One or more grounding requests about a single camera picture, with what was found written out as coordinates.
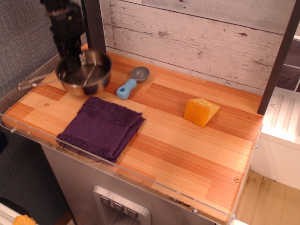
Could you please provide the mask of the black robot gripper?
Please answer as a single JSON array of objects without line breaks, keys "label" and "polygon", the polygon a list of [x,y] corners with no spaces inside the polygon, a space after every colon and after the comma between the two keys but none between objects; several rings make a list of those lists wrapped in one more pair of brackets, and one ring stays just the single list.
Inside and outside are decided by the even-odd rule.
[{"label": "black robot gripper", "polygon": [[81,35],[85,32],[81,7],[70,0],[41,0],[50,18],[53,39],[68,72],[78,70],[81,63]]}]

